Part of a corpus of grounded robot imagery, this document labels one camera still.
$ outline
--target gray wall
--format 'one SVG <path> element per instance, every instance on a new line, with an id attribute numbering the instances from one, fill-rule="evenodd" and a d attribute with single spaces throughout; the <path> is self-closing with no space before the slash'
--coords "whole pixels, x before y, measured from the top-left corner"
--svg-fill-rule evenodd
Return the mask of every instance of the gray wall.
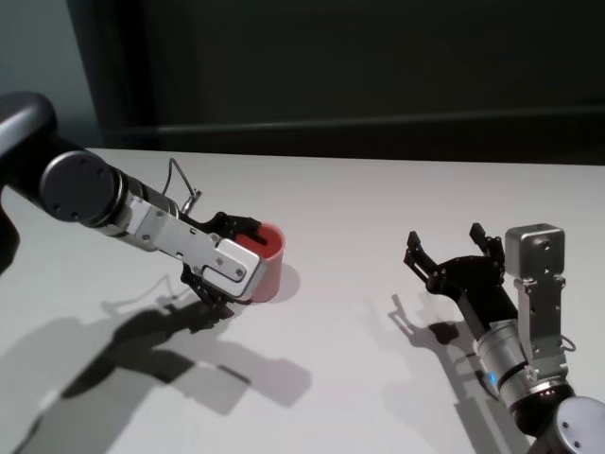
<path id="1" fill-rule="evenodd" d="M 0 0 L 0 94 L 16 90 L 48 96 L 65 138 L 101 145 L 65 0 Z"/>

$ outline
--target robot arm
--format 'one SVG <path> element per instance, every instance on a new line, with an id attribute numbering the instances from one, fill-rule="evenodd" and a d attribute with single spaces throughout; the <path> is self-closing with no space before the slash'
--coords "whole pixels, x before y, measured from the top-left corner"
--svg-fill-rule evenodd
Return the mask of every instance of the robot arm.
<path id="1" fill-rule="evenodd" d="M 517 427 L 536 437 L 530 453 L 601 452 L 605 405 L 575 397 L 566 380 L 563 230 L 547 224 L 508 230 L 506 267 L 499 237 L 486 236 L 477 223 L 470 235 L 483 255 L 437 265 L 411 232 L 404 261 L 429 292 L 457 303 L 501 401 Z M 518 312 L 502 288 L 505 271 L 515 277 Z"/>
<path id="2" fill-rule="evenodd" d="M 32 93 L 0 97 L 0 190 L 9 185 L 53 218 L 79 222 L 144 251 L 183 263 L 182 281 L 202 299 L 247 301 L 265 271 L 238 235 L 262 244 L 260 222 L 218 213 L 205 223 L 187 216 L 164 194 L 57 136 L 51 103 Z M 19 237 L 0 208 L 0 273 L 12 262 Z"/>

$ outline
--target wire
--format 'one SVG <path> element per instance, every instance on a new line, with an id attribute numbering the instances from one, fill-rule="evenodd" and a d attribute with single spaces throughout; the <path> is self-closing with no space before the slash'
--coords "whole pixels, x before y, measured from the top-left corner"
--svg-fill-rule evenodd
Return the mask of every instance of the wire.
<path id="1" fill-rule="evenodd" d="M 164 186 L 164 191 L 162 191 L 162 195 L 165 196 L 166 191 L 168 190 L 168 187 L 170 186 L 170 180 L 172 179 L 172 166 L 176 167 L 177 171 L 181 174 L 182 180 L 187 185 L 187 189 L 189 189 L 189 194 L 191 194 L 192 197 L 195 197 L 196 191 L 191 186 L 191 184 L 189 183 L 189 180 L 187 180 L 187 177 L 185 177 L 185 174 L 181 170 L 181 166 L 179 166 L 179 163 L 177 163 L 177 160 L 174 158 L 170 158 L 170 161 L 168 162 L 168 179 L 166 180 L 166 185 Z"/>
<path id="2" fill-rule="evenodd" d="M 566 341 L 569 346 L 564 345 L 563 346 L 563 350 L 566 352 L 575 352 L 576 351 L 576 345 L 567 337 L 561 335 L 561 339 L 563 339 L 564 341 Z"/>

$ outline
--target table surface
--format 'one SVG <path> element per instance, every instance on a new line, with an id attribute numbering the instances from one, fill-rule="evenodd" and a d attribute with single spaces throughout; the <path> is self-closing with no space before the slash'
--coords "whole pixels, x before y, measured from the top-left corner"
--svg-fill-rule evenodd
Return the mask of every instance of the table surface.
<path id="1" fill-rule="evenodd" d="M 0 278 L 1 453 L 525 452 L 465 358 L 473 343 L 455 304 L 403 264 L 410 230 L 437 261 L 478 253 L 475 221 L 494 236 L 542 221 L 565 230 L 569 378 L 605 400 L 605 167 L 96 152 L 156 188 L 177 158 L 204 193 L 199 220 L 225 211 L 280 225 L 282 288 L 196 334 L 162 338 L 139 316 L 111 362 L 99 353 L 135 314 L 153 321 L 168 301 L 194 301 L 179 263 L 5 190 L 22 244 Z M 178 178 L 169 195 L 184 201 Z M 429 329 L 441 322 L 448 344 Z M 105 379 L 61 398 L 93 360 Z"/>

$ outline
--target red cup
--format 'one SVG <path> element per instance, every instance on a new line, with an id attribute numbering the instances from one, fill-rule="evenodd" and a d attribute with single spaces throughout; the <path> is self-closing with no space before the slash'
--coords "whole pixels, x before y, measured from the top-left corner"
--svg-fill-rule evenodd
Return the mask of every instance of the red cup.
<path id="1" fill-rule="evenodd" d="M 262 222 L 258 235 L 267 240 L 267 244 L 260 244 L 249 236 L 238 235 L 235 242 L 257 253 L 267 262 L 267 269 L 263 279 L 258 284 L 251 297 L 255 303 L 265 303 L 277 295 L 282 281 L 282 262 L 284 260 L 285 236 L 280 228 L 270 222 Z"/>

